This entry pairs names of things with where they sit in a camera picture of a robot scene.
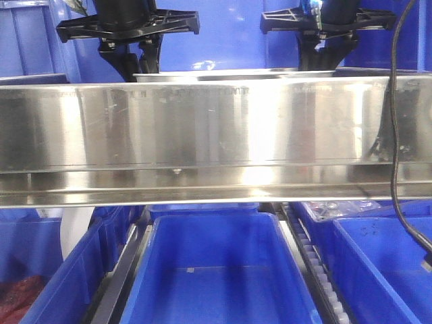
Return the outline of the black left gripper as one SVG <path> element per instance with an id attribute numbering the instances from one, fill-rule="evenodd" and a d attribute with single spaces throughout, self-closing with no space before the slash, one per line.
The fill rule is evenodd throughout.
<path id="1" fill-rule="evenodd" d="M 99 55 L 125 82 L 136 74 L 158 74 L 164 34 L 199 33 L 197 11 L 159 9 L 155 1 L 95 1 L 96 14 L 64 20 L 57 27 L 63 43 L 73 39 L 99 39 Z M 130 51 L 138 43 L 140 58 Z"/>

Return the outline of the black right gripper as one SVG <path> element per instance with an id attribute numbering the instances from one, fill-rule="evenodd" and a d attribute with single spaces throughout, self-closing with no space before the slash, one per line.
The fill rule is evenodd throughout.
<path id="1" fill-rule="evenodd" d="M 261 32 L 295 32 L 299 71 L 334 70 L 358 46 L 357 30 L 390 30 L 392 11 L 367 9 L 359 1 L 300 1 L 261 14 Z"/>

